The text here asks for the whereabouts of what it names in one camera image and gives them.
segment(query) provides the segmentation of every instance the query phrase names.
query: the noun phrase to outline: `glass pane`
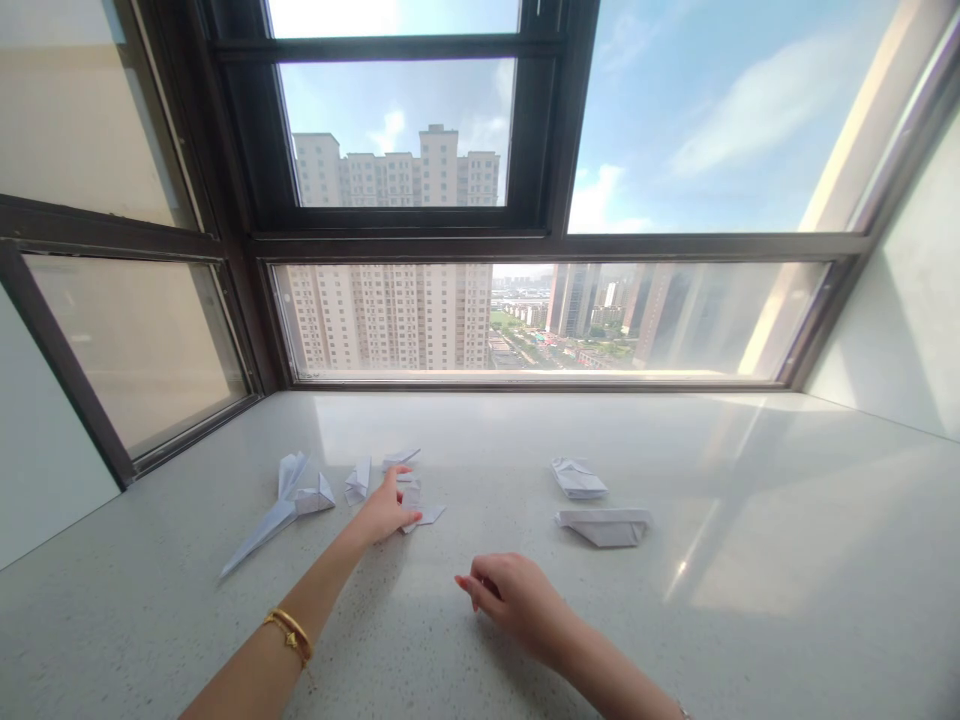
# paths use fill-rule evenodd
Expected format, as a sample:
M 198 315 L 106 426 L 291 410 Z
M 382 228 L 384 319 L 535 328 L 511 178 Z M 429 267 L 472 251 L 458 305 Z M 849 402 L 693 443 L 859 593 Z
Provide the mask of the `glass pane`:
M 280 66 L 304 207 L 503 205 L 516 61 Z
M 515 33 L 520 0 L 268 0 L 277 38 Z
M 247 395 L 209 266 L 25 259 L 132 457 Z
M 302 380 L 772 380 L 825 266 L 278 265 Z
M 196 228 L 129 8 L 0 9 L 0 193 Z
M 951 7 L 604 0 L 571 231 L 847 229 Z

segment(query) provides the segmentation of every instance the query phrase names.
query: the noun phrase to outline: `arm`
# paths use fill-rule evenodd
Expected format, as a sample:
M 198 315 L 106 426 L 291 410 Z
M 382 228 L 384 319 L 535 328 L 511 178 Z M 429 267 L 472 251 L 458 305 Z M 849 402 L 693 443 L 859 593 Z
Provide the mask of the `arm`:
M 522 555 L 481 555 L 456 577 L 481 609 L 534 658 L 562 675 L 607 720 L 682 720 L 676 701 L 602 633 L 577 617 Z
M 387 472 L 363 509 L 280 602 L 278 607 L 300 623 L 311 642 L 319 639 L 340 591 L 367 548 L 422 517 L 400 509 L 403 495 L 397 490 L 397 473 L 409 471 L 398 466 Z M 300 656 L 284 645 L 280 628 L 261 625 L 181 717 L 280 717 L 301 670 Z

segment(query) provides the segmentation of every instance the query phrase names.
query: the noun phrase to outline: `folded paper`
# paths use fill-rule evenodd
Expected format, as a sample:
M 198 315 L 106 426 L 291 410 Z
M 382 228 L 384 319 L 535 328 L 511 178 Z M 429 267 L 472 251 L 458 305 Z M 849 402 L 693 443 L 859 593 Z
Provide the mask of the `folded paper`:
M 447 509 L 446 505 L 422 505 L 420 502 L 420 481 L 413 480 L 403 490 L 403 501 L 400 507 L 404 510 L 417 510 L 423 514 L 423 517 L 415 523 L 404 525 L 402 530 L 405 534 L 413 532 L 417 525 L 433 525 L 443 511 Z
M 597 547 L 633 547 L 640 544 L 653 516 L 639 508 L 561 510 L 554 518 L 560 527 L 576 530 Z
M 383 472 L 386 472 L 394 465 L 403 465 L 404 463 L 410 462 L 416 457 L 417 453 L 420 452 L 420 448 L 410 448 L 408 450 L 401 450 L 400 452 L 395 452 L 391 455 L 384 455 L 383 463 L 381 463 L 381 469 Z
M 553 474 L 560 488 L 571 500 L 590 500 L 602 497 L 609 490 L 584 465 L 586 461 L 574 458 L 554 458 Z
M 304 488 L 293 492 L 307 466 L 307 457 L 303 453 L 287 455 L 280 461 L 280 470 L 277 473 L 277 502 L 257 525 L 253 534 L 248 537 L 240 548 L 230 558 L 220 573 L 224 577 L 231 572 L 250 553 L 274 537 L 277 533 L 296 520 L 300 515 L 326 510 L 337 503 L 333 499 L 330 483 L 317 473 L 317 487 Z
M 356 505 L 366 499 L 367 490 L 370 487 L 370 465 L 372 462 L 373 459 L 369 456 L 361 458 L 347 478 L 347 489 L 344 491 L 344 495 L 347 496 L 347 505 Z

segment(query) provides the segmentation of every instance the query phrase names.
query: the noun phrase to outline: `gold bracelet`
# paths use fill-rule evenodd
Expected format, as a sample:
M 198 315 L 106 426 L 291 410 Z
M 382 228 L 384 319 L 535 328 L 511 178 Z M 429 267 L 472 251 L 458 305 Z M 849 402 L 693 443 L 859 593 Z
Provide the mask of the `gold bracelet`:
M 268 623 L 275 623 L 277 627 L 283 630 L 284 644 L 293 648 L 300 656 L 303 667 L 306 667 L 310 658 L 313 657 L 313 645 L 300 624 L 280 608 L 274 608 L 267 614 L 263 624 L 267 625 Z

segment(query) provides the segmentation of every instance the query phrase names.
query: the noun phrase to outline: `white countertop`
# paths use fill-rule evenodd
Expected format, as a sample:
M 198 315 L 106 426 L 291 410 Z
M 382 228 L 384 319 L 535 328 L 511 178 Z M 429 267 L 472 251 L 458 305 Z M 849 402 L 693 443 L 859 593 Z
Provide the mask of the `white countertop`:
M 698 718 L 955 709 L 955 443 L 802 395 L 296 392 L 0 572 L 0 717 L 176 715 L 356 511 L 356 459 L 407 446 L 447 511 L 364 558 L 290 717 L 590 715 L 453 582 L 508 550 Z M 297 450 L 337 507 L 218 583 Z M 558 455 L 588 458 L 610 495 L 567 500 Z M 596 550 L 553 522 L 581 506 L 646 507 L 657 525 Z

